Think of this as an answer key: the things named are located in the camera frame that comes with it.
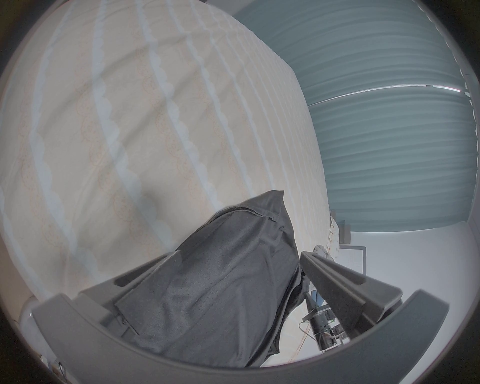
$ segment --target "black fabric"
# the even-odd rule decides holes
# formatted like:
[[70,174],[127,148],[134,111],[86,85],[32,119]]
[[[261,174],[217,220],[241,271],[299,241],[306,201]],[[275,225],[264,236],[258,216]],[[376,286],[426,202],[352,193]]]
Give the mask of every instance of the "black fabric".
[[152,285],[156,271],[122,299],[138,333],[129,341],[220,367],[258,366],[278,351],[281,326],[305,289],[283,191],[218,212],[178,250],[182,265],[167,287]]

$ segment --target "light strip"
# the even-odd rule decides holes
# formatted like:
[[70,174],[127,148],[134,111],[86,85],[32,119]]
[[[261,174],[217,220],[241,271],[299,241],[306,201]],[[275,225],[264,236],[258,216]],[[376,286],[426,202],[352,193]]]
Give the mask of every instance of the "light strip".
[[327,101],[335,100],[335,99],[338,99],[338,98],[341,98],[341,97],[345,97],[345,96],[357,95],[357,94],[360,94],[360,93],[365,93],[365,92],[370,92],[370,91],[378,91],[378,90],[380,90],[380,89],[406,88],[406,87],[433,87],[433,88],[446,89],[446,90],[448,90],[448,91],[454,91],[454,92],[463,93],[463,94],[465,93],[465,92],[463,92],[463,91],[460,90],[460,89],[456,89],[456,88],[452,88],[452,87],[447,87],[447,86],[443,86],[443,85],[433,85],[433,84],[395,84],[395,85],[386,85],[386,86],[383,86],[383,87],[369,88],[369,89],[363,89],[363,90],[361,90],[361,91],[355,91],[355,92],[345,93],[344,95],[331,97],[331,98],[329,98],[329,99],[327,99],[327,100],[322,100],[322,101],[319,101],[319,102],[317,102],[317,103],[310,104],[310,105],[308,106],[308,108],[313,107],[314,105],[317,105],[317,104],[325,103],[325,102],[327,102]]

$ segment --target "curtain fold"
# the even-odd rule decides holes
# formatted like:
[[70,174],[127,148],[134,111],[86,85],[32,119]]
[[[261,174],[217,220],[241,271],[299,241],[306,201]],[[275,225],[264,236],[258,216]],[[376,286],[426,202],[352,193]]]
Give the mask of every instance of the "curtain fold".
[[[407,231],[468,218],[473,108],[450,48],[416,3],[256,0],[235,17],[295,72],[338,221]],[[375,89],[398,84],[428,86]]]

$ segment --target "bed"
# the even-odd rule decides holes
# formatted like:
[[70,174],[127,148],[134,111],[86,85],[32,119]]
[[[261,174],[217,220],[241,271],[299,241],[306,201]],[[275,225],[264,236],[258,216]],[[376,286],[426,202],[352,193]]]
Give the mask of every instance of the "bed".
[[[0,234],[40,301],[174,250],[216,211],[268,190],[285,191],[299,252],[334,253],[338,228],[297,78],[212,6],[67,1],[9,75]],[[301,339],[304,311],[285,340]],[[283,345],[287,362],[297,344]]]

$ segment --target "curtain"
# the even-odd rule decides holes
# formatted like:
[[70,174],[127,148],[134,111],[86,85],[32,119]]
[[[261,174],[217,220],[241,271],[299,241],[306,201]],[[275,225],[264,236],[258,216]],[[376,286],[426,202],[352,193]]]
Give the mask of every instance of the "curtain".
[[235,17],[295,72],[330,209],[352,231],[468,218],[473,108],[452,51],[411,0],[256,0]]

